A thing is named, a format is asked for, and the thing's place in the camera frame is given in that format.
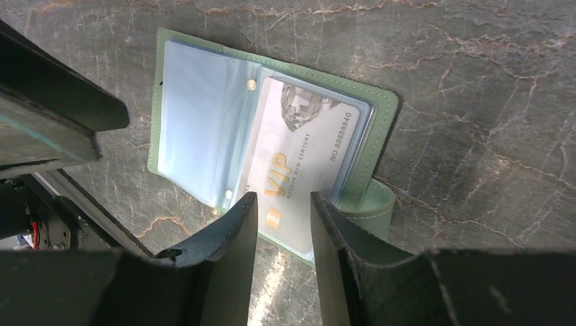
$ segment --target stitching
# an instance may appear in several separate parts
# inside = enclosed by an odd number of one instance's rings
[[[383,184],[381,184],[380,182],[377,182],[376,185],[378,185],[378,187],[380,187],[380,189],[384,189],[384,187],[385,187],[385,186],[384,186]],[[362,217],[360,217],[360,216],[358,216],[358,217],[353,217],[353,216],[348,216],[348,215],[347,215],[347,217],[348,217],[349,219],[371,219],[372,217],[380,217],[380,216],[385,215],[385,214],[387,214],[388,212],[390,212],[390,211],[392,211],[392,210],[394,209],[394,201],[396,201],[396,197],[395,197],[395,196],[393,196],[393,197],[391,198],[392,206],[390,206],[387,210],[382,211],[382,212],[380,212],[380,213],[378,213],[378,214],[370,215],[370,216],[362,216]]]
[[[152,124],[150,126],[150,154],[149,154],[149,166],[148,169],[150,169],[151,167],[155,170],[158,171],[158,162],[156,162],[156,166],[151,166],[154,162],[154,151],[156,149],[156,145],[158,145],[157,143],[160,142],[160,139],[157,137],[157,128],[156,128],[156,124],[158,123],[158,119],[154,119],[156,117],[156,103],[158,103],[158,92],[161,92],[158,89],[158,85],[156,85],[157,81],[158,81],[158,77],[160,74],[160,64],[162,64],[162,68],[164,68],[164,63],[160,62],[160,58],[158,57],[158,52],[160,52],[160,35],[158,35],[156,37],[156,69],[154,72],[154,93],[152,96]]]
[[[370,162],[372,161],[372,157],[374,157],[374,151],[376,150],[376,145],[378,144],[378,140],[380,140],[380,138],[382,137],[382,130],[384,129],[384,125],[386,125],[386,121],[388,120],[388,113],[390,111],[390,99],[386,98],[386,100],[387,100],[387,104],[386,104],[386,111],[384,112],[384,121],[382,121],[382,124],[380,125],[380,129],[378,130],[378,135],[376,136],[376,139],[374,141],[374,146],[372,147],[372,150],[370,151],[370,156],[368,157],[368,163],[366,164],[366,166],[364,167],[364,170],[362,171],[362,176],[360,177],[360,184],[358,184],[358,188],[356,189],[356,193],[354,195],[355,201],[358,199],[362,183],[364,182],[364,178],[366,176],[366,171],[368,170],[368,166],[370,166]]]

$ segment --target black plastic part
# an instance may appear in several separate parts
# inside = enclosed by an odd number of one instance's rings
[[[30,175],[23,175],[19,180],[34,195],[29,196],[29,209],[39,225],[39,249],[122,248],[69,198],[53,196]]]
[[[21,192],[11,183],[0,184],[0,239],[27,233],[30,222]]]
[[[257,223],[248,193],[157,259],[118,249],[0,251],[1,323],[246,325]]]
[[[45,197],[54,196],[60,206],[70,212],[73,217],[78,218],[79,227],[87,234],[84,239],[80,240],[79,247],[90,249],[96,242],[101,245],[97,239],[101,238],[111,247],[116,247],[118,244],[135,255],[152,257],[150,250],[134,234],[128,231],[64,170],[44,171],[22,178],[27,185],[34,187],[38,194]]]
[[[324,325],[574,325],[576,251],[410,255],[312,193]]]
[[[93,132],[125,128],[124,103],[0,21],[0,85]]]

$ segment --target mint green card holder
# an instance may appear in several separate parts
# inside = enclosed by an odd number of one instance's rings
[[[340,192],[340,196],[336,200],[336,206],[358,226],[381,239],[386,238],[392,217],[395,195],[386,185],[373,179],[372,172],[375,169],[380,152],[385,144],[386,137],[398,110],[399,99],[393,92],[360,84],[303,66],[227,48],[217,43],[163,28],[158,29],[156,44],[156,74],[152,103],[150,150],[147,163],[148,169],[151,172],[170,179],[191,195],[197,197],[201,202],[221,211],[225,211],[233,204],[233,202],[226,202],[226,198],[217,194],[224,194],[225,191],[223,191],[223,189],[233,188],[235,181],[232,180],[233,178],[229,178],[226,173],[214,173],[212,166],[216,166],[220,171],[226,170],[229,172],[229,175],[232,176],[238,174],[237,168],[228,163],[230,160],[239,160],[243,155],[239,149],[241,148],[242,141],[238,139],[243,139],[246,130],[250,128],[250,116],[252,114],[250,108],[254,107],[254,99],[250,98],[249,95],[245,96],[239,93],[239,95],[234,96],[234,101],[230,101],[230,96],[223,95],[222,99],[216,101],[217,105],[222,106],[224,111],[228,109],[228,106],[233,106],[234,108],[227,110],[226,116],[219,117],[216,120],[211,118],[211,112],[213,111],[211,111],[210,107],[194,108],[194,110],[191,111],[185,107],[182,108],[180,114],[189,114],[190,121],[196,121],[191,118],[194,116],[211,119],[211,121],[198,122],[198,124],[192,124],[190,126],[192,129],[199,128],[200,131],[198,134],[204,131],[210,133],[212,129],[218,131],[216,127],[211,127],[214,125],[224,128],[222,130],[226,130],[229,134],[233,134],[233,136],[224,136],[224,138],[217,139],[212,143],[210,141],[187,139],[184,141],[187,142],[186,146],[187,148],[189,146],[190,150],[185,152],[180,151],[178,156],[174,155],[173,153],[175,151],[168,148],[171,145],[167,145],[166,142],[163,141],[163,139],[167,137],[167,134],[171,132],[168,128],[169,125],[166,124],[167,119],[175,121],[174,115],[168,117],[167,112],[162,111],[163,103],[166,106],[169,96],[169,94],[165,94],[166,91],[164,89],[166,83],[164,80],[166,77],[164,57],[172,53],[166,52],[167,50],[178,51],[180,46],[193,46],[209,52],[210,56],[207,61],[204,62],[206,66],[210,65],[209,61],[214,60],[214,65],[220,65],[219,62],[222,62],[221,65],[223,67],[229,67],[227,70],[214,71],[214,73],[206,72],[205,74],[199,75],[198,78],[205,79],[222,78],[222,82],[213,82],[213,85],[219,85],[218,87],[221,89],[207,86],[205,89],[197,90],[198,94],[233,92],[234,88],[227,84],[228,80],[237,79],[238,76],[245,78],[245,80],[257,79],[258,69],[265,67],[278,73],[301,79],[305,82],[369,103],[372,107],[370,120],[365,127],[355,159],[352,162],[350,172]],[[230,121],[241,123],[239,125],[237,123],[227,125]],[[213,136],[209,136],[209,138],[214,139],[220,137],[219,135],[214,134]],[[179,135],[173,132],[170,137],[176,139]],[[198,148],[198,146],[194,146],[194,143],[202,143],[204,148]],[[226,146],[229,147],[226,153],[230,153],[223,156],[223,149],[221,147]],[[216,157],[218,157],[218,160],[215,159],[212,164],[211,159]],[[203,165],[195,166],[195,161],[202,162],[205,160],[208,160],[210,164],[206,164],[205,162]],[[187,173],[176,173],[174,169],[187,171]],[[182,175],[186,175],[187,179],[179,179],[179,176]],[[221,183],[224,185],[223,187],[200,189],[200,187],[206,187],[206,184],[210,183],[216,175],[224,175],[224,177],[218,181],[218,184]],[[229,200],[233,196],[227,195],[225,197]],[[279,242],[269,236],[263,236],[263,238],[294,252],[286,243]],[[304,260],[313,260],[313,256],[305,256],[302,255],[302,253],[295,254]]]

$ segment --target marble surface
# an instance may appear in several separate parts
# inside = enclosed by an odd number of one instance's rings
[[[574,1],[3,0],[0,18],[118,96],[124,130],[68,169],[151,250],[217,218],[146,169],[159,26],[396,91],[375,175],[399,196],[389,241],[576,244]],[[258,243],[250,325],[318,325],[314,270]]]

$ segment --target marble veining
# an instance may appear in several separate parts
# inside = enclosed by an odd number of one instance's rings
[[[146,169],[156,29],[394,90],[375,177],[399,197],[389,241],[574,247],[572,1],[4,0],[0,18],[122,99],[131,123],[67,169],[152,251],[218,218]],[[250,325],[321,323],[314,270],[258,242]]]

